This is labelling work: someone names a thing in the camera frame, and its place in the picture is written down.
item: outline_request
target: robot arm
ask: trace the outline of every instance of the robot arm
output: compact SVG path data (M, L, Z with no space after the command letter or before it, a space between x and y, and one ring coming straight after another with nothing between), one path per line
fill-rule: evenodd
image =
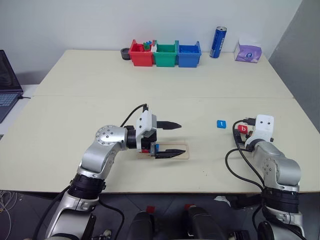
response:
M271 143L273 129L272 116L258 115L254 131L245 142L264 180L262 212L267 221L259 224L258 235L259 239L299 240L301 238L291 230L304 236L302 214L299 212L301 169L296 161L286 158Z
M156 158L172 158L185 152L180 149L157 151L157 128L176 129L181 125L157 121L146 107L136 121L136 129L133 126L101 127L51 219L46 238L90 239L96 221L91 212L99 202L99 194L106 188L105 179L119 151L136 148L138 152L149 152Z

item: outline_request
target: plastic storage bin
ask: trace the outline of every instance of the plastic storage bin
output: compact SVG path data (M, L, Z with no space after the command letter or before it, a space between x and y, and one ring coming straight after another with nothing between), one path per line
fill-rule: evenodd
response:
M195 45L180 45L177 41L178 65L180 68L196 68L200 56L201 49L199 41Z
M131 47L129 49L129 55L134 66L151 67L153 64L153 53L150 48L145 50L144 45L137 43L135 39L132 40Z
M175 41L173 45L164 45L164 44L158 44L157 41L155 41L156 45L156 51L153 53L155 65L157 67L174 67L176 64L176 58L177 58L177 47L178 42Z

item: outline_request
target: gray wall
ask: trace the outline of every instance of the gray wall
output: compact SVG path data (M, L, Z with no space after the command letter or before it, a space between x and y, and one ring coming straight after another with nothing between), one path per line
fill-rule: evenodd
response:
M303 0L269 61L320 132L319 59L320 0Z

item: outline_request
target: laptop keyboard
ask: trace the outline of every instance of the laptop keyboard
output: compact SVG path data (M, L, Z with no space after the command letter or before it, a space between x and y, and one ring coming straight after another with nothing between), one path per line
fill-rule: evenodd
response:
M8 107L18 96L17 93L0 94L0 107Z

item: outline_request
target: black cable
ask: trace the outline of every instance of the black cable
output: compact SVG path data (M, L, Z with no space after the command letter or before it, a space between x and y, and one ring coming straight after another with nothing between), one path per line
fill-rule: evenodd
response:
M320 226L319 226L319 231L318 231L318 240L320 240Z
M120 226L119 226L118 230L116 231L115 237L114 237L114 239L113 239L113 240L117 240L117 237L118 237L118 235L119 235L119 233L120 233L120 230L121 230L121 228L122 228L122 226L124 225L124 222L125 222L125 215L124 215L124 213L123 213L120 209L105 204L104 202L101 201L101 199L99 199L99 203L100 203L102 206L104 206L105 208L107 208L107 209L111 209L111 210L113 210L113 211L118 212L118 213L121 215L121 217L122 217Z
M254 226L254 229L256 230L256 232L258 232L258 228L256 225L256 216L257 216L258 212L260 211L261 207L262 207L262 205L259 205L252 214L252 223L253 223L253 226Z
M288 226L288 224L283 223L282 221L277 219L276 216L274 216L270 222L273 222L274 224L279 225L279 226L289 230L290 232L294 233L295 235L297 235L302 240L307 240L304 236L302 236L302 234L300 232L292 229L291 227Z
M18 99L31 99L31 97L28 97L28 96L18 96Z
M239 121L236 121L233 126L232 126L232 133L233 133L233 138L234 138L234 141L235 141L235 144L236 144L236 147L237 149L239 150L242 158L244 159L244 161L246 162L246 164L249 165L249 167L252 169L252 171L255 173L255 175L257 175L257 177L260 179L262 185L264 186L265 185L265 182L264 182L264 179L261 177L261 175L258 173L258 171L254 168L254 166L252 166L252 164L248 161L248 159L246 158L246 156L244 155L243 153L243 150L241 150L240 146L239 146L239 143L237 142L236 140L236 130L235 130L235 127L236 127L236 124L238 123L242 123L243 120L239 120Z
M44 211L44 213L42 214L35 230L34 230L34 233L33 233L33 237L32 237L32 240L37 240L37 237L38 237L38 233L39 233L39 230L41 228L41 225L42 223L44 222L48 212L50 211L50 209L53 207L53 205L62 198L62 196L65 194L65 192L69 189L70 186L67 186L65 189L62 190L62 192L60 192L57 196L55 196L55 198L51 201L50 205L46 208L46 210Z
M228 153L225 155L225 159L224 159L224 160L225 160L225 165L226 165L227 169L228 169L228 170L230 171L230 173L232 173L236 178L241 179L242 181L246 181L246 182L248 182L248 183L254 184L254 185L256 185L257 187L259 187L259 188L261 189L261 191L263 191L264 188L263 188L259 183L255 182L255 181L252 181L252 180L250 180L250 179L244 178L244 177L242 177L242 176L239 176L239 175L236 174L234 171L232 171L232 169L230 168L230 166L229 166L229 164L228 164L228 157L229 157L229 155L230 155L231 153L233 153L233 152L235 152L235 151L238 151L238 149L237 149L237 148L234 148L234 149L228 151Z
M146 108L147 104L146 103L145 104L141 104L141 105L137 106L135 109L133 109L132 112L129 114L129 116L127 116L126 119L123 121L123 123L120 125L120 128L122 128L126 124L128 119L132 116L132 114L135 113L135 111L137 111L139 108L142 108L142 107Z

